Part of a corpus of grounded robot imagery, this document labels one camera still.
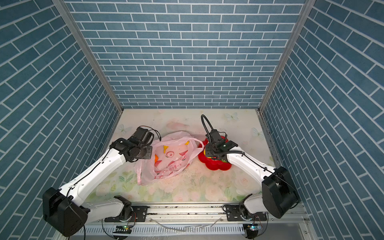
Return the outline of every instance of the brick wallpaper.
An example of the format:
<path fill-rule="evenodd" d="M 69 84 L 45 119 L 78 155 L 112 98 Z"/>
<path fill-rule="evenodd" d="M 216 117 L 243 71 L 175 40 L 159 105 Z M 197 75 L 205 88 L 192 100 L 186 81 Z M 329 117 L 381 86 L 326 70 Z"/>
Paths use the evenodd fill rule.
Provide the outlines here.
<path fill-rule="evenodd" d="M 124 108 L 257 108 L 303 2 L 66 1 Z"/>
<path fill-rule="evenodd" d="M 384 239 L 383 13 L 317 0 L 265 109 L 319 239 Z"/>
<path fill-rule="evenodd" d="M 41 197 L 97 157 L 117 117 L 51 0 L 0 1 L 0 239 L 45 239 Z"/>

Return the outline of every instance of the red plastic toy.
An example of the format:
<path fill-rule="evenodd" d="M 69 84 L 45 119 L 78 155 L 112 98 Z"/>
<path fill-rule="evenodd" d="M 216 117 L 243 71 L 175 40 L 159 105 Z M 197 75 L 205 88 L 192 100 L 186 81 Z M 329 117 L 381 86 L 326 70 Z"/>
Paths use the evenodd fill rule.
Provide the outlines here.
<path fill-rule="evenodd" d="M 208 140 L 205 139 L 203 141 L 203 143 L 204 143 L 204 146 L 207 145 Z M 204 149 L 204 151 L 199 153 L 198 157 L 202 163 L 205 163 L 205 165 L 208 169 L 213 170 L 213 171 L 218 170 L 218 169 L 220 169 L 222 171 L 227 171 L 232 166 L 232 164 L 230 164 L 230 163 L 223 162 L 220 160 L 212 160 L 211 158 L 206 157 L 205 156 L 205 149 Z"/>

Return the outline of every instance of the floral tablecloth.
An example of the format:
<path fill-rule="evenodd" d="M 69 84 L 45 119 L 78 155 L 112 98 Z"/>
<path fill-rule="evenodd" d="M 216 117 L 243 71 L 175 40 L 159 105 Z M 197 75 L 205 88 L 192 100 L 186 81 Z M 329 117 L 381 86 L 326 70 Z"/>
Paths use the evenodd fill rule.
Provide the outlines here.
<path fill-rule="evenodd" d="M 162 136 L 186 131 L 204 140 L 201 114 L 205 114 L 218 131 L 227 132 L 228 139 L 245 152 L 273 166 L 255 110 L 127 109 L 112 140 L 129 138 L 140 125 L 159 130 Z M 181 174 L 146 186 L 137 185 L 134 165 L 127 162 L 116 169 L 92 191 L 86 201 L 98 202 L 121 195 L 132 202 L 237 202 L 250 193 L 261 192 L 260 184 L 237 166 L 227 171 L 211 171 L 197 157 Z"/>

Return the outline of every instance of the plastic bag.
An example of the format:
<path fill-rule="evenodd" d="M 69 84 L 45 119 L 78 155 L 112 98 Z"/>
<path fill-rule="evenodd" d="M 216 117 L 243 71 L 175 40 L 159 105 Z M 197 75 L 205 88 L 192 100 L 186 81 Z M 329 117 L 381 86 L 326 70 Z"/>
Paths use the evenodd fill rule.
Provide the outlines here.
<path fill-rule="evenodd" d="M 151 159 L 140 159 L 134 169 L 137 173 L 137 184 L 147 185 L 161 179 L 176 176 L 182 172 L 196 157 L 203 147 L 187 132 L 174 132 L 152 143 Z"/>

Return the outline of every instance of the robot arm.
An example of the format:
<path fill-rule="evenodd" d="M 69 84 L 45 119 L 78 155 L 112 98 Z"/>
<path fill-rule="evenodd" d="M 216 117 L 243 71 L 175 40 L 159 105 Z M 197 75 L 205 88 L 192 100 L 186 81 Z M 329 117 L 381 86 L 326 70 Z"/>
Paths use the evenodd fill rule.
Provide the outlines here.
<path fill-rule="evenodd" d="M 208 122 L 210 132 L 204 120 Z M 233 141 L 225 142 L 227 135 L 222 139 L 205 115 L 201 115 L 201 121 L 208 139 L 205 156 L 238 166 L 262 186 L 262 197 L 251 194 L 239 203 L 240 214 L 244 219 L 265 210 L 273 216 L 281 218 L 295 203 L 299 202 L 298 192 L 287 169 L 268 166 L 245 153 Z"/>
<path fill-rule="evenodd" d="M 262 186 L 262 197 L 249 195 L 240 202 L 239 210 L 244 219 L 265 210 L 281 218 L 299 201 L 297 190 L 285 168 L 275 169 L 249 156 L 236 143 L 226 143 L 226 137 L 222 139 L 204 115 L 201 119 L 209 140 L 205 147 L 206 156 L 240 167 Z M 211 127 L 210 132 L 204 119 Z M 109 149 L 79 176 L 60 189 L 49 188 L 43 194 L 44 220 L 66 237 L 75 234 L 85 223 L 102 218 L 118 216 L 121 221 L 129 220 L 133 212 L 131 202 L 122 196 L 99 203 L 87 203 L 85 199 L 103 179 L 125 162 L 151 158 L 150 145 L 154 135 L 149 131 L 138 127 L 129 139 L 120 138 L 114 141 Z"/>
<path fill-rule="evenodd" d="M 66 237 L 75 234 L 84 224 L 102 218 L 119 216 L 122 221 L 129 220 L 132 217 L 131 202 L 122 196 L 99 203 L 87 203 L 85 199 L 102 180 L 125 162 L 151 158 L 150 145 L 154 135 L 149 131 L 138 127 L 129 139 L 114 141 L 79 176 L 60 189 L 49 188 L 43 194 L 44 220 Z"/>

